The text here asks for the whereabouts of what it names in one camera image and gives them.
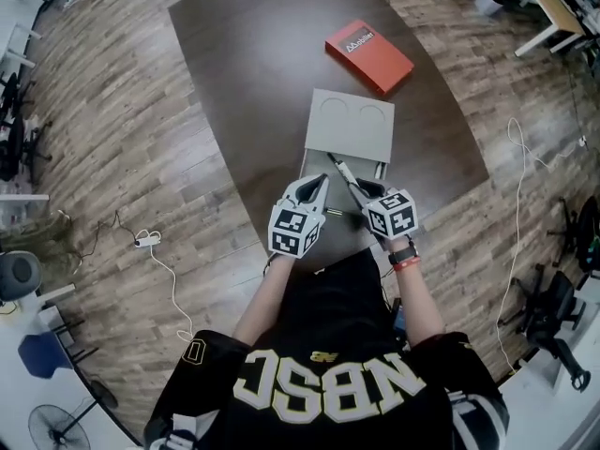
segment red box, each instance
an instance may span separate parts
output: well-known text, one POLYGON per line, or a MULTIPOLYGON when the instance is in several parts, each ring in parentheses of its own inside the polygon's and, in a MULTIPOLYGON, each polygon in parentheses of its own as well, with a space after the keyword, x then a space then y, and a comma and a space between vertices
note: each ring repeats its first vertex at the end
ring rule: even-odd
POLYGON ((414 65, 369 25, 356 20, 325 41, 325 50, 385 96, 414 65))

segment red wristband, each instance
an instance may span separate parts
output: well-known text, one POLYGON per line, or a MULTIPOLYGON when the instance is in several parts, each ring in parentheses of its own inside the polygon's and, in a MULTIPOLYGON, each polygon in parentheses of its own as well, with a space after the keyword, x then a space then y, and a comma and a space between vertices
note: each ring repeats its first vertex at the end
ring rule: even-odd
POLYGON ((394 265, 394 271, 399 272, 400 270, 404 270, 406 267, 414 265, 415 263, 421 262, 421 257, 412 257, 411 259, 405 260, 400 263, 396 263, 394 265))

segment trash bin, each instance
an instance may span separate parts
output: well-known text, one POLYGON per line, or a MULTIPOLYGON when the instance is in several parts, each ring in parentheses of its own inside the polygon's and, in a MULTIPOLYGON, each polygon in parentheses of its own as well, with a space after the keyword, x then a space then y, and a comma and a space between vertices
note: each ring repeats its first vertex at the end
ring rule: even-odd
POLYGON ((493 15, 503 7, 503 0, 475 0, 475 6, 484 15, 493 15))

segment person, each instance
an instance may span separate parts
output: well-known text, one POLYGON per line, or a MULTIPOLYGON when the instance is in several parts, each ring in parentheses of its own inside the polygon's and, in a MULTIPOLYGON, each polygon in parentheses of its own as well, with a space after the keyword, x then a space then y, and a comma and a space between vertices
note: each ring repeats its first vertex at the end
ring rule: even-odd
POLYGON ((410 237, 386 241, 410 350, 369 249, 317 274, 276 255, 231 337, 195 335, 146 448, 503 448, 508 412, 465 334, 446 333, 410 237))

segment dark brown table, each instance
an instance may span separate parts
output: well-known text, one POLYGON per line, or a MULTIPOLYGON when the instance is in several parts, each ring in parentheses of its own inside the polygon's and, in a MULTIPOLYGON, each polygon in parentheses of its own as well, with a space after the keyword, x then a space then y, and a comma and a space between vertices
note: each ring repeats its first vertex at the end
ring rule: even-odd
MULTIPOLYGON (((271 207, 299 176, 313 89, 377 98, 324 50, 325 39, 355 19, 414 63, 387 98, 396 105, 387 181, 409 190, 422 219, 488 179, 442 75, 384 0, 183 0, 170 12, 202 107, 265 246, 271 207)), ((300 264, 323 267, 372 242, 345 218, 329 216, 300 264)))

